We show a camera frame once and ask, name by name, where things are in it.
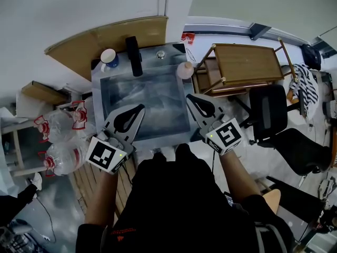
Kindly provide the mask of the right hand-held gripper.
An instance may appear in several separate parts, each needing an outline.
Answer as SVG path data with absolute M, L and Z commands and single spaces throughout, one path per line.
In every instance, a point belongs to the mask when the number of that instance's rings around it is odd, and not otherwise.
M 242 130 L 235 118 L 229 118 L 218 99 L 205 94 L 188 94 L 186 104 L 199 126 L 199 135 L 219 155 L 240 144 Z

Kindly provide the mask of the small beige bottle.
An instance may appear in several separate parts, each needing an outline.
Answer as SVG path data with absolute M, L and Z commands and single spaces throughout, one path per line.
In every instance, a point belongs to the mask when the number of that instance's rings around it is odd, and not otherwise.
M 176 75 L 183 80 L 189 79 L 193 73 L 194 67 L 189 61 L 180 63 L 176 70 Z

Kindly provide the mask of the person's right forearm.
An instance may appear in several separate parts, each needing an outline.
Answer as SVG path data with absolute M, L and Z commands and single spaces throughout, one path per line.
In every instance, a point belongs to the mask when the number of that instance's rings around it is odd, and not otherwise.
M 227 185 L 233 200 L 241 203 L 253 195 L 260 195 L 260 190 L 240 162 L 233 150 L 220 156 L 220 163 L 224 171 Z

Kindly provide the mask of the grey marble sink countertop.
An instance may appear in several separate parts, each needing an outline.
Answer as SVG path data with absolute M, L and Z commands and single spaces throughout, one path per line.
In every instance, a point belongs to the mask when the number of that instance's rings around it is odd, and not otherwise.
M 156 52 L 164 50 L 164 59 Z M 138 150 L 188 143 L 197 128 L 186 105 L 186 95 L 194 92 L 191 81 L 176 75 L 186 62 L 183 44 L 166 44 L 140 49 L 143 74 L 134 77 L 127 53 L 118 54 L 119 65 L 102 72 L 98 63 L 92 74 L 92 93 L 97 129 L 115 109 L 143 104 L 145 116 L 134 140 Z

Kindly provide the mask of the wooden shelf cart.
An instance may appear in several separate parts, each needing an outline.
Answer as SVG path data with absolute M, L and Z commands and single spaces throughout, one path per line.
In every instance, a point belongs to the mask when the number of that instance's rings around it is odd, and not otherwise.
M 294 81 L 298 81 L 284 42 L 280 47 L 213 43 L 194 68 L 192 84 L 195 93 L 214 98 L 244 94 L 252 88 L 264 87 L 283 80 L 276 53 L 282 50 Z

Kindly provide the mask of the blue ceramic mug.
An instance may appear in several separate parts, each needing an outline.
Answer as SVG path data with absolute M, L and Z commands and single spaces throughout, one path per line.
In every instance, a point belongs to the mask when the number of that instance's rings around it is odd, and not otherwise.
M 102 52 L 100 59 L 102 62 L 101 66 L 102 72 L 108 71 L 109 69 L 113 69 L 119 65 L 118 54 L 112 48 L 105 49 Z

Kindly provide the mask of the red white card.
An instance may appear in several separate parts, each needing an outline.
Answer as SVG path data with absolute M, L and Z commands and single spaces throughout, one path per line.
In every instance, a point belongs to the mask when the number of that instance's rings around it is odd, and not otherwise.
M 184 32 L 182 33 L 180 42 L 184 44 L 192 45 L 195 39 L 195 33 Z

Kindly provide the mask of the slatted wooden pallet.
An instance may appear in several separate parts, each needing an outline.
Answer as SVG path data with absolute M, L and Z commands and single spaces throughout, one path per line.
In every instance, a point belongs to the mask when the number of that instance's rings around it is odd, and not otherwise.
M 114 218 L 118 219 L 125 208 L 127 199 L 132 190 L 132 179 L 136 173 L 136 164 L 132 158 L 118 171 L 118 183 L 116 192 L 116 208 Z M 100 180 L 100 171 L 97 167 L 88 163 L 68 175 L 72 188 L 75 191 L 77 201 L 83 213 L 86 213 L 96 185 Z

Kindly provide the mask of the brown cardboard box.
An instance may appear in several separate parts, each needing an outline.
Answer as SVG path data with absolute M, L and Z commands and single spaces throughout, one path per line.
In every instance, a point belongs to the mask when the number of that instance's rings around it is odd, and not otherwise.
M 21 89 L 21 93 L 50 105 L 61 105 L 69 102 L 67 95 L 36 81 L 29 82 Z

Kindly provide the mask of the person's black shirt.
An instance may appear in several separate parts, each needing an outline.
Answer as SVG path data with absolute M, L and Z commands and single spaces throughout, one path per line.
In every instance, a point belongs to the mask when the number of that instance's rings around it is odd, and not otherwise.
M 142 161 L 111 226 L 79 226 L 76 253 L 292 253 L 294 237 L 260 195 L 229 204 L 189 145 Z

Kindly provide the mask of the black bag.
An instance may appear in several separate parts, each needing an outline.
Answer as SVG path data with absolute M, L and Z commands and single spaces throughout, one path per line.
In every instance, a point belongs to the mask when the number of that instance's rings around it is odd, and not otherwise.
M 320 71 L 321 70 L 320 52 L 316 48 L 308 44 L 303 44 L 302 46 L 300 46 L 300 49 L 302 51 L 302 56 L 305 65 L 309 69 Z

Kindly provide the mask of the black desk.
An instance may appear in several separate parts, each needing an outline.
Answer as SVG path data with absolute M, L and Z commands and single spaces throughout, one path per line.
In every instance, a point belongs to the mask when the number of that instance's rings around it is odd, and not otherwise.
M 270 186 L 271 189 L 280 190 L 281 207 L 307 223 L 318 220 L 325 206 L 322 200 L 276 178 L 267 176 L 266 179 L 274 183 Z

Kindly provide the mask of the grey laptop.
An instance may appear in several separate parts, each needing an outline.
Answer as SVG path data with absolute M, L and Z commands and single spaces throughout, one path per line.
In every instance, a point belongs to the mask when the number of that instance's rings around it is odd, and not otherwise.
M 305 234 L 309 224 L 282 206 L 278 207 L 276 214 L 287 223 L 294 235 L 294 239 L 299 242 Z

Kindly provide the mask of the grey plastic device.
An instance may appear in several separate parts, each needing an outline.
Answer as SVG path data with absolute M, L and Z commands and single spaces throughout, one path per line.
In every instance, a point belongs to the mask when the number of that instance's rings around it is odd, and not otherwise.
M 10 223 L 12 232 L 16 235 L 22 235 L 31 232 L 34 228 L 25 220 L 15 219 Z

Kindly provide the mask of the white wooden frame stool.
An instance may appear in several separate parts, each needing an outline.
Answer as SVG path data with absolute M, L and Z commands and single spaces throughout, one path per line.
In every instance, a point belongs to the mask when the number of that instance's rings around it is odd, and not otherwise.
M 1 134 L 10 134 L 14 141 L 14 162 L 7 163 L 7 168 L 12 177 L 21 177 L 29 174 L 33 174 L 36 171 L 35 168 L 26 168 L 24 165 L 21 147 L 19 144 L 18 131 L 22 129 L 27 129 L 33 126 L 33 121 L 27 120 L 22 123 L 14 123 L 12 125 L 7 125 L 1 129 Z

